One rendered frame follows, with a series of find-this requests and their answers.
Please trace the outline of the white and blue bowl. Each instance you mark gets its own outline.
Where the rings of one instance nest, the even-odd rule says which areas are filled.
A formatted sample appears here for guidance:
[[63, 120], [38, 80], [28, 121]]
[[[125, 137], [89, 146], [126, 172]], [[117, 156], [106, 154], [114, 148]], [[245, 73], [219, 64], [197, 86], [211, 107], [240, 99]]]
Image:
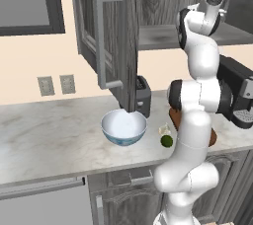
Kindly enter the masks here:
[[144, 135], [147, 129], [147, 119], [140, 112], [117, 109], [103, 116], [101, 129], [107, 139], [114, 144], [130, 146]]

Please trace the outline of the white garlic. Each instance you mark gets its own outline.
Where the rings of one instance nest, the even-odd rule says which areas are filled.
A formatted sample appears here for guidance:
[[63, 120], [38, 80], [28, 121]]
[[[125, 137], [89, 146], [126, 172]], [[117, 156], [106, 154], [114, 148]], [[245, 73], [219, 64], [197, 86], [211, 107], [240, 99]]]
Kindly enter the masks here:
[[164, 125], [160, 126], [158, 128], [158, 132], [159, 132], [159, 134], [161, 136], [163, 136], [163, 135], [170, 135], [171, 134], [171, 130], [170, 130], [169, 124], [165, 123]]

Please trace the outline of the brown wooden cutting board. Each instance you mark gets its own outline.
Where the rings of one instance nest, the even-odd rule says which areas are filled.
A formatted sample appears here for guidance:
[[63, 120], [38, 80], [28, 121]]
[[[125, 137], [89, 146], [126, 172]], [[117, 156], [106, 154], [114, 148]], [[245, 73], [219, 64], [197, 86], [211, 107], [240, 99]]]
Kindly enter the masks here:
[[[173, 125], [176, 130], [179, 129], [180, 122], [181, 122], [181, 112], [178, 110], [170, 109], [169, 110], [169, 116], [173, 122]], [[213, 146], [216, 143], [217, 135], [214, 130], [211, 131], [211, 139], [209, 146]]]

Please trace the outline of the green lime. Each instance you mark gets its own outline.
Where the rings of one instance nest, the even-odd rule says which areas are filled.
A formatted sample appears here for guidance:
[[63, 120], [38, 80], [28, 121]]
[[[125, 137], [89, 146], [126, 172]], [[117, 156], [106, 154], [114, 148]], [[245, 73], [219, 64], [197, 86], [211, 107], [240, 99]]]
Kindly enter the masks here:
[[173, 145], [173, 138], [170, 135], [163, 135], [160, 142], [164, 147], [170, 148]]

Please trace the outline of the grey wood base cabinet door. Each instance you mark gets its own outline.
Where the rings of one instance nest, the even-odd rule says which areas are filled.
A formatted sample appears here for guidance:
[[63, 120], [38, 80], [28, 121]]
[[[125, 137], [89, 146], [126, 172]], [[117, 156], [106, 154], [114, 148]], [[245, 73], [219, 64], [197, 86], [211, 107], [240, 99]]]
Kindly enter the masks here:
[[210, 155], [206, 161], [216, 166], [219, 182], [196, 200], [193, 214], [202, 224], [232, 222], [253, 184], [253, 151]]
[[163, 194], [151, 189], [107, 190], [90, 194], [93, 224], [98, 224], [96, 196], [103, 198], [104, 225], [153, 225]]

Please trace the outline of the dark grey cabinet door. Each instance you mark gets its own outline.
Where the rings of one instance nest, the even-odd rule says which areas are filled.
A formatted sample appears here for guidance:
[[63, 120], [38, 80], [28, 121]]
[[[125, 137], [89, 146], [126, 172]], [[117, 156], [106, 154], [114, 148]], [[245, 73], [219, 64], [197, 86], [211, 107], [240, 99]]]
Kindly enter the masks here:
[[225, 22], [253, 35], [253, 0], [230, 0]]

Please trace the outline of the grey wood drawer front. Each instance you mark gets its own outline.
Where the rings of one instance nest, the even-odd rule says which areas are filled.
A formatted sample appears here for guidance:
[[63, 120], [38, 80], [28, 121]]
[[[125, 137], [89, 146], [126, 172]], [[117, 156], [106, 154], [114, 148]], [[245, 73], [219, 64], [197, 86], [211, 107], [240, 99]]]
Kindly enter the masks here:
[[148, 171], [151, 171], [152, 175], [154, 175], [155, 168], [156, 166], [145, 166], [91, 175], [87, 178], [89, 190], [91, 193], [107, 190], [134, 189], [151, 189], [156, 191], [154, 180], [149, 184], [132, 186], [129, 179], [129, 175], [133, 175], [136, 178], [147, 176]]

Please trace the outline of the black coffee machine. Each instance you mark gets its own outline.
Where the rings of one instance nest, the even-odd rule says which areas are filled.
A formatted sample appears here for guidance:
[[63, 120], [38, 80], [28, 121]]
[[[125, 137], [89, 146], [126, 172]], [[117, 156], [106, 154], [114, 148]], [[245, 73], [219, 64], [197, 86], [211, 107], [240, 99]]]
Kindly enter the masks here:
[[237, 127], [253, 126], [253, 71], [231, 57], [222, 55], [216, 74], [220, 85], [217, 113]]

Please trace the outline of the dark framed window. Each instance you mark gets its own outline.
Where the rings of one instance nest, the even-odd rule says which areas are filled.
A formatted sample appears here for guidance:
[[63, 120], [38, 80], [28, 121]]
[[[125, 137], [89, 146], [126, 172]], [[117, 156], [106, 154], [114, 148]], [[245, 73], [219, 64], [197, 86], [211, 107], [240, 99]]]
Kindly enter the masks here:
[[61, 0], [0, 0], [0, 37], [64, 33]]

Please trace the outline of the grey dishwasher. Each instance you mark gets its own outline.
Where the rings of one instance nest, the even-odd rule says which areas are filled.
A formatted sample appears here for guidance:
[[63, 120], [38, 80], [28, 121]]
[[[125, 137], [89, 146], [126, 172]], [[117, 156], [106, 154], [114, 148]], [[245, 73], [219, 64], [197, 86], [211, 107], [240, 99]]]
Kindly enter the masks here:
[[[86, 185], [31, 196], [0, 200], [0, 225], [93, 225]], [[0, 193], [74, 181], [68, 178], [24, 186], [0, 187]]]

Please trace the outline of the grey wall outlet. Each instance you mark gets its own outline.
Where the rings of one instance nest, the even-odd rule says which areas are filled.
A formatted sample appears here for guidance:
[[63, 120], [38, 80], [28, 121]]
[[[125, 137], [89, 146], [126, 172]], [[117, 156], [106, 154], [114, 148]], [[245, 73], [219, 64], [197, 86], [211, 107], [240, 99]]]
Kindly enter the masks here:
[[63, 94], [75, 93], [75, 83], [73, 75], [60, 75], [60, 84]]
[[44, 96], [53, 96], [54, 88], [52, 83], [52, 78], [50, 76], [39, 77], [38, 78], [39, 87], [41, 91], [41, 95]]

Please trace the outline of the grey wood wall cabinet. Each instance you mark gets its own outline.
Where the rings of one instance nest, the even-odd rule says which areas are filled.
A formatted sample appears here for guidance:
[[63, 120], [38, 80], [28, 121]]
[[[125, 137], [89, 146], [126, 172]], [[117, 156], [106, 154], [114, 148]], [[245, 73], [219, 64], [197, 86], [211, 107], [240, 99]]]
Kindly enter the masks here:
[[[139, 48], [141, 50], [177, 48], [177, 13], [201, 0], [140, 0]], [[225, 22], [230, 0], [223, 0], [220, 25], [212, 38], [219, 45], [251, 44], [253, 35]]]

